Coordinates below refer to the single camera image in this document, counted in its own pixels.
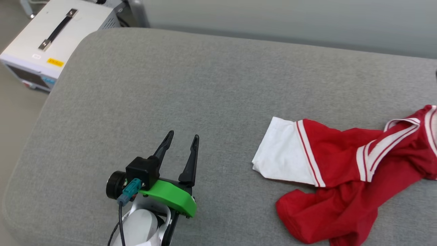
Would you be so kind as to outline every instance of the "white sleeve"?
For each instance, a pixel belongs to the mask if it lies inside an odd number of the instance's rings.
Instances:
[[[264,178],[317,186],[297,129],[297,122],[273,117],[252,160]]]

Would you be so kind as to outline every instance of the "white equipment box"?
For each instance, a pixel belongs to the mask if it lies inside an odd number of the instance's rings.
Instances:
[[[51,91],[83,38],[116,27],[120,23],[112,8],[82,0],[51,0],[1,53],[0,61],[31,88]]]

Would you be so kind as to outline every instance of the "gray cushion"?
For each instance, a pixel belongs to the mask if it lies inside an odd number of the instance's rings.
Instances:
[[[278,42],[119,28],[85,38],[68,61],[9,182],[3,215],[23,245],[106,245],[117,205],[108,177],[152,154],[177,179],[195,134],[195,218],[175,246],[298,245],[275,202],[308,186],[264,179],[251,160],[272,116],[381,129],[436,104],[437,61]],[[366,245],[433,245],[437,183],[380,208]]]

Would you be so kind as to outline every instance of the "black cable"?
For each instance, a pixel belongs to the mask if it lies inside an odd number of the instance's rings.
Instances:
[[[125,242],[125,233],[123,232],[123,221],[122,221],[122,202],[119,203],[118,205],[118,223],[120,224],[120,237],[121,237],[121,244],[123,246],[126,246],[126,242]]]
[[[129,24],[128,24],[125,20],[121,19],[118,15],[117,15],[117,19],[118,19],[118,21],[121,22],[125,27],[131,27],[131,26],[129,26]]]
[[[117,228],[118,228],[118,225],[119,225],[119,224],[120,224],[120,223],[118,222],[118,223],[115,225],[114,229],[112,230],[111,236],[109,237],[108,246],[111,246],[112,237],[114,236],[114,233],[117,231]]]

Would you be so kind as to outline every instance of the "yellow label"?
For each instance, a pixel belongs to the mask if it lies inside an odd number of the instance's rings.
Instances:
[[[50,64],[53,64],[53,65],[56,65],[58,67],[62,67],[64,65],[64,63],[62,61],[58,61],[58,60],[55,60],[53,58],[49,58],[47,60],[47,62],[50,63]]]

